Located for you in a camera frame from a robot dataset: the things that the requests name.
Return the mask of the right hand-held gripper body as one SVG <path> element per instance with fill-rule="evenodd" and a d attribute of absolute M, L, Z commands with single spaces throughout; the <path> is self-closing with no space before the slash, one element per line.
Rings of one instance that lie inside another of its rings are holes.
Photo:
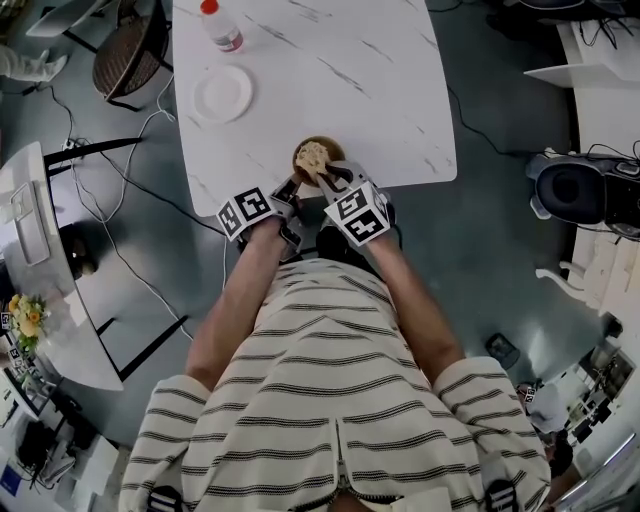
<path fill-rule="evenodd" d="M 396 223 L 393 206 L 369 181 L 331 200 L 325 213 L 357 247 L 385 234 Z"/>

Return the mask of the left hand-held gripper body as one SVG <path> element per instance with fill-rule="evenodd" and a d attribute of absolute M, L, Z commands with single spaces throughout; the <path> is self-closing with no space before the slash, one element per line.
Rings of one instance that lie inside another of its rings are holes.
<path fill-rule="evenodd" d="M 297 214 L 297 195 L 291 202 L 280 202 L 260 187 L 254 187 L 229 198 L 216 212 L 223 232 L 230 242 L 249 240 L 252 228 L 269 218 L 280 222 L 279 235 L 287 248 L 281 262 L 287 262 L 300 254 L 303 243 L 303 226 Z"/>

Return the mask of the beige bowl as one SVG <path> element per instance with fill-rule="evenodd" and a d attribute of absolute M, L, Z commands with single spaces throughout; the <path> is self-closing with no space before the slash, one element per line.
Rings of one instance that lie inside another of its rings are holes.
<path fill-rule="evenodd" d="M 299 148 L 302 145 L 304 145 L 305 143 L 310 142 L 310 141 L 319 142 L 319 143 L 321 143 L 322 145 L 324 145 L 328 149 L 329 154 L 330 154 L 330 158 L 331 158 L 331 160 L 329 162 L 343 160 L 345 155 L 344 155 L 344 151 L 342 150 L 342 148 L 333 139 L 330 139 L 330 138 L 328 138 L 326 136 L 313 136 L 313 137 L 307 138 L 307 139 L 303 140 L 296 147 L 296 149 L 295 149 L 295 151 L 293 153 L 293 159 L 292 159 L 292 165 L 293 165 L 294 173 L 297 174 L 301 178 L 301 181 L 304 184 L 307 184 L 307 185 L 312 186 L 312 187 L 318 187 L 318 175 L 319 174 L 317 174 L 317 175 L 309 175 L 307 172 L 305 172 L 303 169 L 301 169 L 300 167 L 298 167 L 295 164 L 295 158 L 296 158 L 296 154 L 297 154 Z"/>

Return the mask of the beige fluffy noodle ball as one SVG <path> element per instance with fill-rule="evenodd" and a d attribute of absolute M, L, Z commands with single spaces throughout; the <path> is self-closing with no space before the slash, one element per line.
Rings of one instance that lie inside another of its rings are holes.
<path fill-rule="evenodd" d="M 310 141 L 299 148 L 295 164 L 309 175 L 317 175 L 326 173 L 326 164 L 330 160 L 329 151 L 324 145 Z"/>

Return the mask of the person's left forearm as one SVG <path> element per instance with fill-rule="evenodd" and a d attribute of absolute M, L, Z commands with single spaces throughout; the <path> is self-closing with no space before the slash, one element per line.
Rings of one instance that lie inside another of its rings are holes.
<path fill-rule="evenodd" d="M 254 330 L 286 248 L 280 228 L 281 219 L 276 216 L 253 226 L 220 297 L 191 343 L 185 374 L 210 391 Z"/>

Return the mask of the person's right forearm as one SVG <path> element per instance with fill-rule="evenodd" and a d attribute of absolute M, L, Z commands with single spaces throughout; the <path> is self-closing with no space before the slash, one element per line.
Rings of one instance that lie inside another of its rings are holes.
<path fill-rule="evenodd" d="M 465 358 L 441 308 L 399 245 L 388 235 L 366 244 L 385 281 L 398 324 L 413 357 L 430 383 Z"/>

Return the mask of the person's black trousers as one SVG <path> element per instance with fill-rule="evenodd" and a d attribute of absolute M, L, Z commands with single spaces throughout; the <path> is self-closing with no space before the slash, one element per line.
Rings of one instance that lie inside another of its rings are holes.
<path fill-rule="evenodd" d="M 378 276 L 367 259 L 351 247 L 347 238 L 335 226 L 329 225 L 320 229 L 316 235 L 316 250 L 319 258 L 349 264 Z"/>

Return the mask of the white marble table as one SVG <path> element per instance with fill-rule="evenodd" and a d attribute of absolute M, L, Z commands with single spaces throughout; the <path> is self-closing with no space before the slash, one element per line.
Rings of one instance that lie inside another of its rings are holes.
<path fill-rule="evenodd" d="M 425 0 L 220 0 L 244 37 L 233 53 L 207 34 L 202 0 L 173 0 L 180 138 L 195 212 L 244 190 L 273 190 L 296 147 L 334 140 L 380 187 L 450 182 L 456 148 L 441 54 Z M 205 81 L 235 66 L 253 96 L 237 119 L 198 112 Z"/>

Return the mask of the white plate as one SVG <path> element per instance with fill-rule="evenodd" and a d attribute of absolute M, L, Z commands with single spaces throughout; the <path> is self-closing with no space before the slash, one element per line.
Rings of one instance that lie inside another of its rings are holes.
<path fill-rule="evenodd" d="M 226 124 L 241 117 L 252 103 L 253 83 L 242 68 L 227 65 L 203 76 L 194 86 L 194 112 L 204 121 Z"/>

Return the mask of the clear bottle with red cap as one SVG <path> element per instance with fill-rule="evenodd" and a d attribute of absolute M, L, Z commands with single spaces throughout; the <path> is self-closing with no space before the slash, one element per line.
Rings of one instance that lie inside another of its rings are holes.
<path fill-rule="evenodd" d="M 200 12 L 206 33 L 221 52 L 233 53 L 241 48 L 244 37 L 219 0 L 202 0 Z"/>

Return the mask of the cream striped shirt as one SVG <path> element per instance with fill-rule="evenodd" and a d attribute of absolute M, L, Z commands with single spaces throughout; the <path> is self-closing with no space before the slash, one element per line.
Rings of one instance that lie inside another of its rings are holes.
<path fill-rule="evenodd" d="M 186 375 L 157 384 L 119 511 L 144 512 L 169 485 L 184 512 L 325 512 L 343 491 L 377 511 L 486 512 L 494 478 L 520 512 L 551 483 L 500 364 L 466 358 L 429 381 L 386 286 L 311 259 L 277 272 L 212 389 Z"/>

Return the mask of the brown wicker chair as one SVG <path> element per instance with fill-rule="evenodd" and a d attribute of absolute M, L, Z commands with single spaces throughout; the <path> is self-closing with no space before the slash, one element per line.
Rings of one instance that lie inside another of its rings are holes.
<path fill-rule="evenodd" d="M 164 68 L 172 23 L 162 0 L 119 0 L 114 31 L 95 54 L 92 79 L 96 91 L 111 106 L 138 112 L 123 101 Z"/>

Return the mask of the small black floor device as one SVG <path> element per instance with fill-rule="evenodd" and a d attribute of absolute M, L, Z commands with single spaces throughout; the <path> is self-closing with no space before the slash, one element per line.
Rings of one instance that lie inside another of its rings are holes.
<path fill-rule="evenodd" d="M 492 335 L 487 340 L 485 348 L 487 353 L 496 359 L 504 370 L 509 370 L 520 358 L 520 350 L 501 333 Z"/>

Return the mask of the grey and black backpack rig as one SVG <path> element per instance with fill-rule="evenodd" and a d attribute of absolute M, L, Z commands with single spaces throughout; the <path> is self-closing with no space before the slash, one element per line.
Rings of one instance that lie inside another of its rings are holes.
<path fill-rule="evenodd" d="M 548 150 L 527 163 L 525 174 L 533 181 L 530 206 L 538 218 L 591 229 L 602 224 L 640 241 L 640 159 Z"/>

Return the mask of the white oval table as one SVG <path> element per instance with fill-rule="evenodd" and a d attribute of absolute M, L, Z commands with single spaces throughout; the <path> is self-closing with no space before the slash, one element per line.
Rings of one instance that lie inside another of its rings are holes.
<path fill-rule="evenodd" d="M 118 368 L 100 335 L 115 321 L 110 318 L 94 325 L 72 275 L 54 212 L 49 183 L 49 167 L 56 162 L 45 155 L 41 144 L 33 142 L 20 149 L 0 168 L 0 256 L 4 259 L 13 289 L 46 302 L 49 316 L 37 353 L 46 358 L 65 379 L 109 391 L 124 389 L 124 381 L 134 373 L 175 332 L 184 318 L 174 321 L 123 368 Z M 27 266 L 13 224 L 10 198 L 24 183 L 35 188 L 50 257 Z"/>

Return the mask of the white tray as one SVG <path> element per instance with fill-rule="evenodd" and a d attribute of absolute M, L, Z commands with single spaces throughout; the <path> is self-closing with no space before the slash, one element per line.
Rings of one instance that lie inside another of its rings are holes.
<path fill-rule="evenodd" d="M 32 182 L 21 185 L 11 196 L 13 224 L 27 266 L 35 266 L 50 257 L 43 221 Z"/>

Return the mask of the white carved bench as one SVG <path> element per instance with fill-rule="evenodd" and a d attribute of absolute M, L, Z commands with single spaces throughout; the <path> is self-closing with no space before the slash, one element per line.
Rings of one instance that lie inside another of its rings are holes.
<path fill-rule="evenodd" d="M 640 242 L 579 228 L 572 258 L 558 267 L 568 273 L 566 278 L 545 268 L 535 275 L 551 280 L 600 316 L 609 313 L 623 320 L 640 313 Z"/>

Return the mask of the yellow flower bouquet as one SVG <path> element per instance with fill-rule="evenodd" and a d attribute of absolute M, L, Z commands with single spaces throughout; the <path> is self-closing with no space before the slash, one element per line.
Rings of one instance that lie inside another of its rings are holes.
<path fill-rule="evenodd" d="M 44 323 L 49 316 L 46 302 L 40 296 L 15 294 L 9 301 L 8 313 L 10 331 L 19 348 L 33 355 L 44 336 Z"/>

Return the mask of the grey shell chair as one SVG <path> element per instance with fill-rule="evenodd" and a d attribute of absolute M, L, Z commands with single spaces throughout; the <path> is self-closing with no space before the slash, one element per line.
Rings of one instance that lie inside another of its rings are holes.
<path fill-rule="evenodd" d="M 65 4 L 46 6 L 37 22 L 27 31 L 32 38 L 52 39 L 64 36 L 89 52 L 96 54 L 97 48 L 71 32 L 90 17 L 102 18 L 104 9 L 114 0 L 68 0 Z"/>

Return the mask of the white counter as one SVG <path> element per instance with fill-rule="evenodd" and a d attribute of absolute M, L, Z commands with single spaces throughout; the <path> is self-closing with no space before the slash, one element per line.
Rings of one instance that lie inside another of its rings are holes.
<path fill-rule="evenodd" d="M 567 63 L 525 73 L 573 94 L 579 148 L 640 155 L 640 0 L 520 0 Z"/>

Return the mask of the black metal rack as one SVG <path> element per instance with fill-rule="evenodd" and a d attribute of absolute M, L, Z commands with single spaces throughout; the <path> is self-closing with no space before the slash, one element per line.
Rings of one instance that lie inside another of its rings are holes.
<path fill-rule="evenodd" d="M 0 363 L 0 387 L 17 406 L 38 420 L 62 382 L 61 375 L 46 358 L 24 356 L 17 348 L 6 353 Z"/>

